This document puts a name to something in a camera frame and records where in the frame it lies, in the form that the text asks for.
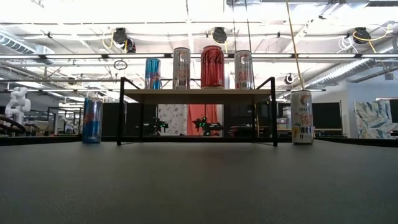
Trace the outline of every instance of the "red bull can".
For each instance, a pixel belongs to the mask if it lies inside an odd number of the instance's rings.
[[[313,144],[311,92],[308,90],[293,91],[290,101],[293,144]]]
[[[239,50],[234,56],[235,88],[239,90],[254,89],[253,58],[248,50]]]
[[[86,98],[83,113],[83,143],[100,143],[102,137],[103,102]]]
[[[173,89],[189,90],[191,80],[191,51],[185,47],[174,49]]]
[[[162,86],[160,81],[160,60],[148,58],[145,67],[145,89],[159,90]]]

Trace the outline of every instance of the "wooden shelf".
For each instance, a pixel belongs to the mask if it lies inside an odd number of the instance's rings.
[[[269,99],[271,90],[125,90],[124,94],[145,104],[251,104]]]

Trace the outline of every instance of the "artwork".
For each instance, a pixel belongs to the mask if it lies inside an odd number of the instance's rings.
[[[391,119],[389,100],[373,102],[354,101],[359,138],[390,139],[390,131],[397,128]]]
[[[187,106],[186,105],[158,105],[158,117],[169,124],[162,136],[179,136],[187,134]]]

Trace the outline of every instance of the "can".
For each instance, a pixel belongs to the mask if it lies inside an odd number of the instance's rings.
[[[219,46],[207,46],[201,53],[201,88],[224,88],[224,53]]]
[[[239,90],[254,89],[253,58],[248,50],[239,50],[235,53],[235,88]]]
[[[100,143],[102,137],[103,102],[85,98],[83,113],[83,143]]]
[[[173,52],[173,89],[189,90],[191,80],[191,51],[185,47]]]
[[[148,58],[145,66],[145,89],[159,90],[160,82],[160,60],[156,58]]]
[[[293,144],[313,143],[312,96],[308,90],[291,94]]]

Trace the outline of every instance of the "red curtain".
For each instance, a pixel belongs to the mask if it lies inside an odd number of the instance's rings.
[[[205,116],[206,107],[206,118],[209,123],[217,123],[217,105],[188,105],[188,116],[187,116],[187,135],[202,135],[203,130],[199,128],[199,131],[195,128],[195,124],[192,122],[198,118]]]

